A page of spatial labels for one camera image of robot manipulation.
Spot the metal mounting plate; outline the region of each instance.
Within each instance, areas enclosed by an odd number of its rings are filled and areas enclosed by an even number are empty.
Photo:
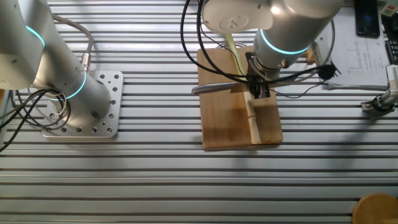
[[[106,116],[91,126],[82,126],[77,128],[66,125],[64,128],[55,131],[47,131],[46,129],[43,129],[42,133],[46,138],[51,140],[65,140],[65,138],[68,138],[71,140],[82,139],[84,141],[89,141],[90,139],[112,138],[116,135],[118,132],[123,92],[123,74],[121,72],[112,71],[91,71],[90,75],[105,84],[111,94],[111,100],[114,101],[114,104],[111,104]],[[46,123],[52,123],[57,119],[57,115],[55,115],[54,118],[50,117],[52,113],[54,113],[53,103],[49,101],[45,112]]]

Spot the paper sheet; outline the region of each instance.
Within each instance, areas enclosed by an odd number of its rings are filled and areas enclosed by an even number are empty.
[[[344,7],[334,18],[336,40],[331,60],[341,75],[331,79],[329,87],[386,90],[389,61],[384,37],[357,36],[354,15],[353,7]]]

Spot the black phone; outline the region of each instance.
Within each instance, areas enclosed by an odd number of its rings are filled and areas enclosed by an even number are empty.
[[[380,23],[377,0],[355,0],[356,33],[361,36],[379,37]]]

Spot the slotted aluminum surface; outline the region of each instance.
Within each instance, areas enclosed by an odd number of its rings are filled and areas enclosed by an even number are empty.
[[[351,223],[362,196],[398,196],[398,114],[369,119],[359,107],[381,92],[321,86],[299,100],[278,96],[282,144],[205,151],[190,94],[197,68],[178,36],[183,2],[49,2],[92,31],[92,70],[123,72],[118,138],[51,142],[25,125],[0,154],[0,223]],[[185,28],[193,55],[195,10]],[[81,57],[86,37],[57,29]],[[250,44],[254,34],[234,38]],[[317,81],[279,91],[299,95]]]

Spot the wooden cutting board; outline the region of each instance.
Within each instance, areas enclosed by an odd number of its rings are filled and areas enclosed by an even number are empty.
[[[252,47],[238,49],[241,58]],[[207,49],[210,58],[222,71],[238,74],[234,57],[225,49]],[[212,68],[203,56],[197,52],[198,62]],[[246,60],[242,60],[244,71],[248,69]],[[207,72],[198,68],[199,85],[211,83],[232,82],[222,75]],[[257,126],[261,137],[261,144],[280,143],[283,140],[282,126],[280,125],[279,110],[274,92],[266,99],[254,100],[254,109],[257,114]],[[243,93],[221,91],[200,95],[201,127],[203,145],[205,147],[244,146],[251,144],[248,112]]]
[[[361,198],[353,210],[353,224],[397,224],[398,201],[386,194]]]

